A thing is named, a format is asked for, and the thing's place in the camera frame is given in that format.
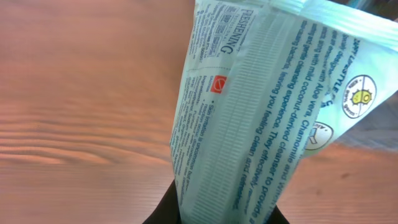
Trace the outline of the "teal snack packet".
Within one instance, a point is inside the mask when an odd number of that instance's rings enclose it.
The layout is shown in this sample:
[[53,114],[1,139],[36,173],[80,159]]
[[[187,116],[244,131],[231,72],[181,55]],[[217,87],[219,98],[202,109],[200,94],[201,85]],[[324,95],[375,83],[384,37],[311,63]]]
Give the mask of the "teal snack packet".
[[265,223],[301,159],[397,91],[397,23],[326,0],[197,1],[170,152],[183,223]]

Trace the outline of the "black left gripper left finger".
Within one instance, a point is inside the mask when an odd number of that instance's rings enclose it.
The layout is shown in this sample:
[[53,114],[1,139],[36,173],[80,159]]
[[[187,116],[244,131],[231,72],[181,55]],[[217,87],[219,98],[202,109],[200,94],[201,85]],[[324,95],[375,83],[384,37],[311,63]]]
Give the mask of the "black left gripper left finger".
[[158,206],[143,224],[182,224],[177,199],[177,190],[173,180]]

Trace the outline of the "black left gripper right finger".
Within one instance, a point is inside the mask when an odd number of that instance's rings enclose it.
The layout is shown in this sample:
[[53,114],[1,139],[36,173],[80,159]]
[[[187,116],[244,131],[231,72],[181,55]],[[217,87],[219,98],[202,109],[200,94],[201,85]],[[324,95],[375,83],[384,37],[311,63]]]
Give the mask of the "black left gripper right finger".
[[290,222],[285,218],[278,206],[275,206],[266,224],[290,224]]

